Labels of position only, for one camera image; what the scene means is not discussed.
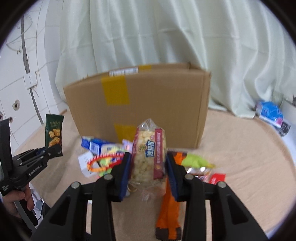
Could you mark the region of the person's left hand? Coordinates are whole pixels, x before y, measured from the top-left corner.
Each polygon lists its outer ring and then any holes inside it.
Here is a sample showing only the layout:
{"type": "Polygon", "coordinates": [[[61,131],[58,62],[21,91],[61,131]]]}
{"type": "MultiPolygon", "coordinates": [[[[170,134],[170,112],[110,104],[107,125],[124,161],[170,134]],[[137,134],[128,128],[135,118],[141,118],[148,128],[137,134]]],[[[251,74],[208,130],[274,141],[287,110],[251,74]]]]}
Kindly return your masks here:
{"type": "Polygon", "coordinates": [[[20,218],[20,214],[16,209],[15,202],[20,200],[25,200],[27,202],[27,209],[32,211],[35,207],[34,200],[32,198],[32,192],[29,184],[27,184],[23,191],[13,190],[9,194],[3,197],[3,205],[12,216],[20,218]]]}

